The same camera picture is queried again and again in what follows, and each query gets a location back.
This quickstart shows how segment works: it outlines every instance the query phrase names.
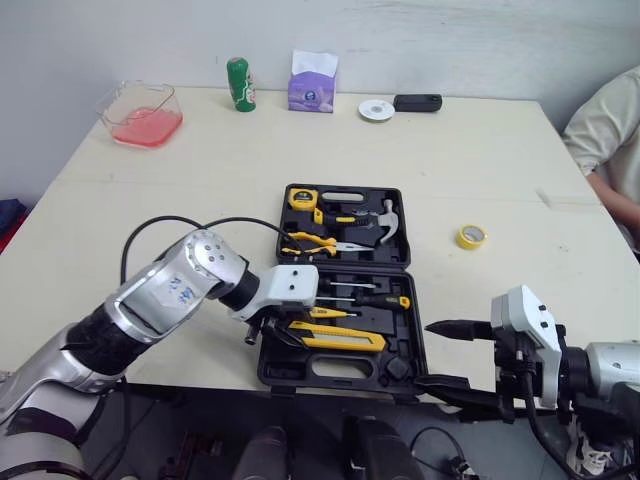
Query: green bottle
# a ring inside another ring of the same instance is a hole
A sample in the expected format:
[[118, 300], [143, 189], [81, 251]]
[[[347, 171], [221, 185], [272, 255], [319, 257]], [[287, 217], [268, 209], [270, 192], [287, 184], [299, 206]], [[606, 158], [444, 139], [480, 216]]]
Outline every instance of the green bottle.
[[242, 57], [234, 57], [227, 62], [231, 98], [239, 112], [250, 112], [256, 108], [256, 93], [249, 62]]

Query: white table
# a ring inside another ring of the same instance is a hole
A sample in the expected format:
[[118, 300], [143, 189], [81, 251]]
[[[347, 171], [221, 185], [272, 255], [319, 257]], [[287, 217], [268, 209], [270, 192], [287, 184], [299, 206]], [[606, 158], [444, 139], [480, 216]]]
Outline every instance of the white table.
[[[489, 319], [494, 296], [526, 283], [567, 326], [569, 344], [640, 337], [640, 269], [536, 102], [447, 98], [437, 114], [371, 124], [356, 113], [369, 95], [338, 95], [333, 115], [289, 112], [282, 92], [258, 92], [249, 114], [233, 110], [226, 90], [177, 96], [185, 123], [161, 149], [116, 145], [97, 124], [0, 256], [0, 369], [16, 369], [117, 287], [122, 245], [139, 223], [162, 214], [277, 223], [292, 182], [402, 191], [423, 324]], [[489, 233], [480, 250], [455, 245], [465, 223]], [[130, 273], [185, 231], [145, 231]], [[275, 263], [271, 231], [219, 231], [252, 268]], [[208, 302], [136, 361], [130, 379], [265, 389], [245, 333]], [[431, 372], [493, 388], [488, 342], [424, 340]]]

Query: pliers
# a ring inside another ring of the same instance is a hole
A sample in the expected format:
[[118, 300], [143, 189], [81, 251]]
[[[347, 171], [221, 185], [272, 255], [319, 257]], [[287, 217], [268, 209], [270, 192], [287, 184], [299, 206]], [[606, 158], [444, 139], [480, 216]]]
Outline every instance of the pliers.
[[318, 235], [311, 235], [307, 232], [295, 232], [289, 234], [295, 240], [308, 240], [317, 245], [316, 248], [311, 248], [301, 252], [300, 250], [294, 250], [292, 248], [283, 248], [282, 253], [292, 253], [294, 255], [300, 255], [302, 253], [320, 253], [327, 252], [332, 257], [338, 252], [367, 252], [374, 250], [373, 247], [365, 247], [364, 245], [358, 245], [357, 243], [338, 242], [335, 238], [322, 238]]

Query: purple tissue box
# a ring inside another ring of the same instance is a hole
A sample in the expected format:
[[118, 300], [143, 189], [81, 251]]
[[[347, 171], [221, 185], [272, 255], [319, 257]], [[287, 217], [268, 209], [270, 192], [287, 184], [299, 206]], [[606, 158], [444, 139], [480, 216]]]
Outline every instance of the purple tissue box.
[[289, 110], [301, 112], [333, 112], [336, 77], [316, 72], [291, 75], [289, 79]]

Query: black tool case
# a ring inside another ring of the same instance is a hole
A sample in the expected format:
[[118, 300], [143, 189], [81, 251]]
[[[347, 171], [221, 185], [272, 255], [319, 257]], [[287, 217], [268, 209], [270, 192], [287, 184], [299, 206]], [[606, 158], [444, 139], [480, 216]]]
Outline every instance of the black tool case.
[[[318, 208], [328, 215], [363, 214], [364, 211], [384, 213], [384, 200], [393, 201], [398, 214], [398, 230], [381, 245], [379, 239], [387, 231], [380, 226], [335, 226], [317, 224], [313, 212], [294, 210], [288, 202], [292, 188], [318, 192]], [[258, 377], [272, 387], [273, 393], [293, 394], [296, 388], [333, 388], [364, 390], [391, 394], [397, 401], [414, 401], [422, 390], [414, 380], [426, 375], [427, 365], [422, 340], [422, 326], [418, 313], [415, 285], [404, 270], [410, 263], [404, 208], [400, 191], [393, 188], [346, 187], [335, 185], [291, 184], [284, 196], [280, 226], [287, 232], [307, 232], [322, 238], [333, 237], [339, 242], [353, 242], [374, 247], [373, 251], [314, 254], [310, 261], [318, 267], [321, 284], [317, 296], [351, 297], [357, 293], [395, 294], [409, 297], [411, 306], [403, 311], [391, 311], [370, 306], [355, 306], [346, 301], [318, 301], [318, 306], [356, 313], [356, 317], [302, 319], [311, 323], [364, 330], [381, 334], [386, 342], [382, 352], [310, 348], [287, 346], [281, 341], [264, 336], [260, 349]], [[302, 247], [318, 245], [302, 240]], [[280, 263], [307, 262], [307, 256], [283, 253], [293, 248], [292, 242], [280, 237], [276, 255]], [[326, 282], [373, 283], [375, 289], [327, 285]], [[336, 372], [347, 368], [347, 376], [335, 373], [323, 375], [327, 366]], [[353, 369], [358, 376], [352, 375]]]

